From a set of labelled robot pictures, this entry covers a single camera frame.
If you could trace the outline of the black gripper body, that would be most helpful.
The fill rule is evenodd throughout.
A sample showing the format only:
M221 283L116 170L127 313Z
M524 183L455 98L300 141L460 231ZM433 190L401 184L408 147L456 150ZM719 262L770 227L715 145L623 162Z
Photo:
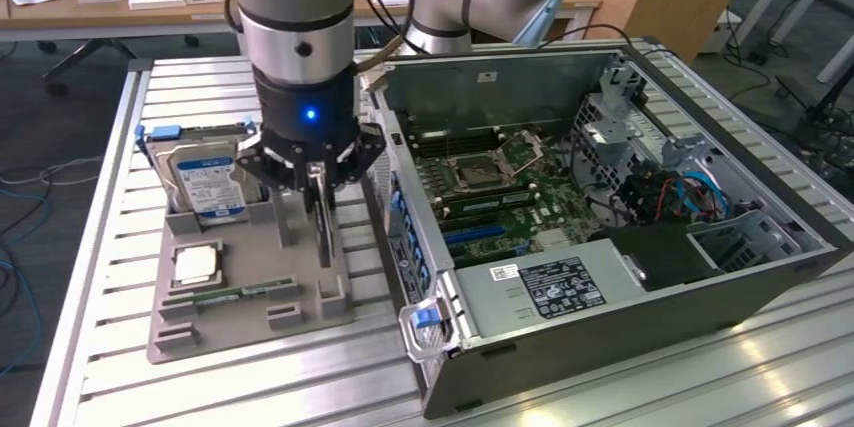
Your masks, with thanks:
M332 78L309 84L277 81L255 71L261 108L261 146L283 159L268 167L272 182L300 190L307 187L307 164L320 162L327 183L359 178L365 170L363 131L355 116L352 66Z

